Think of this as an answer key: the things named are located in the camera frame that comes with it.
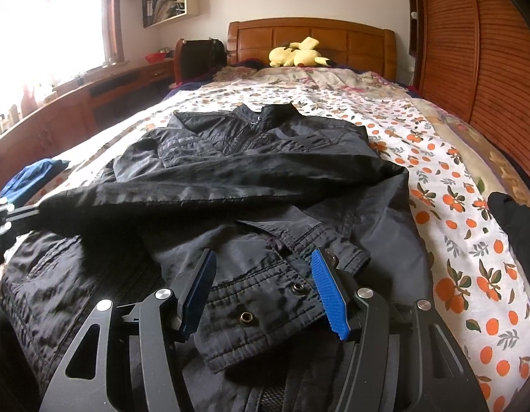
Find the black jacket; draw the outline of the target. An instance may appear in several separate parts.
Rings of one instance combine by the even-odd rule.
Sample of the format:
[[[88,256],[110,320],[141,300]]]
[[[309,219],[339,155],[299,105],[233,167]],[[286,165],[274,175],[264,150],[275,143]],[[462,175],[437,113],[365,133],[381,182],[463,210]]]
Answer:
[[[177,112],[94,184],[40,203],[1,307],[46,390],[99,300],[144,299],[211,249],[215,282],[179,349],[195,409],[331,411],[349,351],[325,318],[312,251],[395,304],[428,298],[408,179],[363,127],[290,104]]]

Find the blue folded garment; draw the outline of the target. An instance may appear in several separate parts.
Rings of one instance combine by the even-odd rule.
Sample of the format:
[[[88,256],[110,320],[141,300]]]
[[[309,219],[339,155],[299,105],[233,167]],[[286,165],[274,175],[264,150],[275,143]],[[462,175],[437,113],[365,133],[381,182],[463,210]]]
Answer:
[[[68,165],[69,161],[55,158],[43,158],[27,165],[4,185],[0,198],[5,198],[15,207],[24,206]]]

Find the wooden desk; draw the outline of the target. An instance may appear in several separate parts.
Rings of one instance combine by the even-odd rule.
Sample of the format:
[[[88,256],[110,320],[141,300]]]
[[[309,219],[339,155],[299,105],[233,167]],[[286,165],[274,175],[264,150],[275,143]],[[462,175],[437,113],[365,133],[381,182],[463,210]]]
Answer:
[[[173,78],[173,61],[163,60],[84,85],[28,115],[0,136],[0,191],[27,165],[157,104]]]

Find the orange-print white bedsheet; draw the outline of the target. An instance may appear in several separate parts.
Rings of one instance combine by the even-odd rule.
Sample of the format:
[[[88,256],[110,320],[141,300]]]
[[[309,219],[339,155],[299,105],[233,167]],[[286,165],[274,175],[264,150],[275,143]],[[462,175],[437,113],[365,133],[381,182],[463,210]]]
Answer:
[[[435,306],[471,364],[493,411],[530,410],[530,275],[487,207],[461,153],[408,99],[274,80],[214,80],[173,91],[62,153],[69,165],[39,192],[46,198],[86,185],[103,165],[175,111],[231,110],[292,103],[300,114],[363,127],[380,157],[406,168],[409,202],[431,261]]]

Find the black garment at right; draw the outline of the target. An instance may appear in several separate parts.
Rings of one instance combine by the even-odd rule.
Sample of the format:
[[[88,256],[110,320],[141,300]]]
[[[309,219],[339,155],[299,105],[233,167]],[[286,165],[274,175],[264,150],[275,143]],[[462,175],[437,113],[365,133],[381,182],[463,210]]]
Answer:
[[[510,245],[526,271],[530,271],[530,207],[519,205],[508,194],[493,192],[488,208],[508,235]]]

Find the window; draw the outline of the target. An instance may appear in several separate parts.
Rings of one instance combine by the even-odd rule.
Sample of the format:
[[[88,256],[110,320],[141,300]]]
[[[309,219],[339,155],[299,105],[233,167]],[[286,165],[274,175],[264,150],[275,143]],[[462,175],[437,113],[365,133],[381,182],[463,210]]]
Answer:
[[[123,59],[120,0],[0,0],[0,115]]]

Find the floral beige quilt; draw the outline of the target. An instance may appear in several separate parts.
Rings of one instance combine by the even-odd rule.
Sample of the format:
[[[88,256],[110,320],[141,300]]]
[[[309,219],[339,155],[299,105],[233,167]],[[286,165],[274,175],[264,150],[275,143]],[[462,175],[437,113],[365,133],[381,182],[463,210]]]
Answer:
[[[488,197],[492,192],[508,194],[520,205],[530,207],[530,188],[516,170],[516,166],[496,149],[482,134],[459,117],[437,105],[419,98],[400,84],[390,82],[375,72],[356,73],[342,68],[264,68],[260,71],[248,66],[228,66],[218,71],[215,82],[234,82],[249,79],[260,83],[279,80],[284,83],[314,85],[360,92],[373,99],[408,99],[432,124],[440,137],[450,142],[461,153],[479,192]]]

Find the red bowl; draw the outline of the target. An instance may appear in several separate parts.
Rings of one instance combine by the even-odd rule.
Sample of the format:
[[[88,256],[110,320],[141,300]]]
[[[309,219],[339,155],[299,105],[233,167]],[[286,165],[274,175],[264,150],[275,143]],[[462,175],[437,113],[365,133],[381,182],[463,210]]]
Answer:
[[[160,63],[164,61],[166,57],[167,57],[166,53],[155,52],[155,53],[151,53],[145,56],[145,60],[148,64],[155,64],[155,63]]]

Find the dark chair with bag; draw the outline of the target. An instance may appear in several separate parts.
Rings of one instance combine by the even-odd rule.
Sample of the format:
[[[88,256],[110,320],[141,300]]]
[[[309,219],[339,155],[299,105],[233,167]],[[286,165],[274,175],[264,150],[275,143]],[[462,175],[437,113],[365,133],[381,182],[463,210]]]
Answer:
[[[176,85],[206,75],[217,67],[227,65],[224,44],[215,38],[187,40],[180,38],[173,54],[173,72]]]

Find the yellow plush toy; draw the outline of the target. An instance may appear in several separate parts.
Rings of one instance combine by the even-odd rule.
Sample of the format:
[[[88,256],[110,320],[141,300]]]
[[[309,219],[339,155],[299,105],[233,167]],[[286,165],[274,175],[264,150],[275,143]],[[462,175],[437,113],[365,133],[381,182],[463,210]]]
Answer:
[[[321,55],[316,49],[319,41],[310,36],[302,42],[293,42],[284,47],[275,47],[270,51],[270,67],[316,67],[336,66],[333,60]]]

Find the wooden louvred wardrobe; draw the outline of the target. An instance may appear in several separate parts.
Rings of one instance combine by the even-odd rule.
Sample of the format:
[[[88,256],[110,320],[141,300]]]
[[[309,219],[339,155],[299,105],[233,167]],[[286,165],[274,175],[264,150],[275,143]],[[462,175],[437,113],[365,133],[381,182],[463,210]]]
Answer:
[[[512,0],[411,0],[415,84],[530,177],[530,28]]]

